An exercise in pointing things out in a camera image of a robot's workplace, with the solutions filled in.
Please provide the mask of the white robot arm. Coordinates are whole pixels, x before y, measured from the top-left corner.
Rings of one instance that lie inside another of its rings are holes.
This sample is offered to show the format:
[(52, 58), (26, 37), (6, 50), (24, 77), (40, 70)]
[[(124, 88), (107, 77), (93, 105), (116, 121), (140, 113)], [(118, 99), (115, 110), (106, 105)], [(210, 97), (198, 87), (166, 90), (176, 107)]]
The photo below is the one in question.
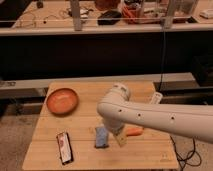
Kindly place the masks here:
[(113, 135), (121, 134), (127, 123), (213, 144), (213, 105), (150, 104), (129, 98), (129, 88), (116, 83), (97, 104)]

